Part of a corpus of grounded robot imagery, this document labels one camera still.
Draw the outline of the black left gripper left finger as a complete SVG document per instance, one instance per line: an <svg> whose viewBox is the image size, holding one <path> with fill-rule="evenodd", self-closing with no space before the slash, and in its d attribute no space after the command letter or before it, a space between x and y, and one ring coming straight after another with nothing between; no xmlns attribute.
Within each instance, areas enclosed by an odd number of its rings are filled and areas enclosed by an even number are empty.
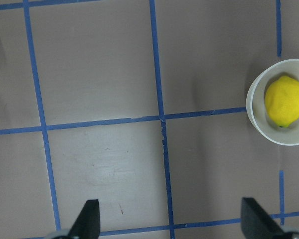
<svg viewBox="0 0 299 239"><path fill-rule="evenodd" d="M100 235L99 200L87 200L67 237L70 239L97 239Z"/></svg>

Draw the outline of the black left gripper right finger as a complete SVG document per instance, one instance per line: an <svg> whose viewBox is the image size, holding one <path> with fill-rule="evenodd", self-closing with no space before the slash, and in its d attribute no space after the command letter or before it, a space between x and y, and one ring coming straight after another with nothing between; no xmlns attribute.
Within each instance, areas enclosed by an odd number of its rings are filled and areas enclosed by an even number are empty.
<svg viewBox="0 0 299 239"><path fill-rule="evenodd" d="M241 200L241 231L246 239L283 239L284 231L252 197Z"/></svg>

